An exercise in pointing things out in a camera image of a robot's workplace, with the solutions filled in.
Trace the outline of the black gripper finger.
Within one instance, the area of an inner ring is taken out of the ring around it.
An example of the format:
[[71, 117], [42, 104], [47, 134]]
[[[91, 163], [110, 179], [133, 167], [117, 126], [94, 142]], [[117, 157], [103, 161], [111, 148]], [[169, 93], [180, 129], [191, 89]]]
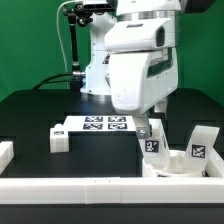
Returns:
[[166, 110], [167, 110], [167, 101], [159, 101], [154, 106], [155, 113], [166, 113]]
[[150, 124], [147, 116], [142, 115], [134, 118], [136, 135], [139, 139], [148, 139], [150, 137]]

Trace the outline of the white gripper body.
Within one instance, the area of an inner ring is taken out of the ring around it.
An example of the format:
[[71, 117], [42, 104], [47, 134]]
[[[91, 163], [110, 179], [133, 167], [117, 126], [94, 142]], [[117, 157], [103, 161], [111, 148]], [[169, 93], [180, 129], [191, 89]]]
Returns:
[[167, 50], [169, 68], [153, 73], [164, 51], [112, 54], [109, 78], [112, 105], [117, 113], [139, 116], [172, 93], [178, 85], [175, 48]]

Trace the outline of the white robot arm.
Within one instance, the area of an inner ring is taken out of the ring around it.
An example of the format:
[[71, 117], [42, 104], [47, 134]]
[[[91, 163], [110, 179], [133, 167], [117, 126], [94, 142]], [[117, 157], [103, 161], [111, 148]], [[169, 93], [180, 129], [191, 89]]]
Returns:
[[147, 111], [177, 88], [179, 18], [215, 1], [84, 0], [93, 20], [85, 90], [109, 95], [116, 112], [133, 117], [137, 136], [149, 138]]

